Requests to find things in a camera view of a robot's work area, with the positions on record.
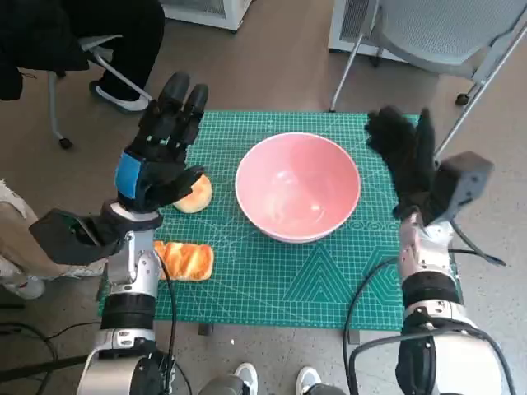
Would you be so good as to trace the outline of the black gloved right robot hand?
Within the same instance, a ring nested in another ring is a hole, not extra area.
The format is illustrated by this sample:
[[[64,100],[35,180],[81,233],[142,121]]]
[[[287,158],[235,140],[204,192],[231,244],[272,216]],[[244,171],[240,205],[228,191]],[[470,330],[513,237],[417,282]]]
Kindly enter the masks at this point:
[[[389,170],[398,199],[394,217],[402,221],[418,212],[424,225],[433,222],[435,129],[430,110],[422,109],[417,123],[413,124],[397,108],[385,106],[368,114],[365,130],[367,145]]]

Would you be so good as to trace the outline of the black left robot hand blue tape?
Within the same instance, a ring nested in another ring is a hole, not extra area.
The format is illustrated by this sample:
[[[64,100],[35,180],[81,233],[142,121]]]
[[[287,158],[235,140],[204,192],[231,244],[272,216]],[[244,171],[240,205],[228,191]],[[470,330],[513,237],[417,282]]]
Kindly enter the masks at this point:
[[[117,201],[128,211],[156,211],[191,194],[204,174],[201,165],[186,165],[208,101],[208,86],[188,91],[189,74],[176,72],[158,98],[147,106],[138,134],[125,147],[114,184]]]

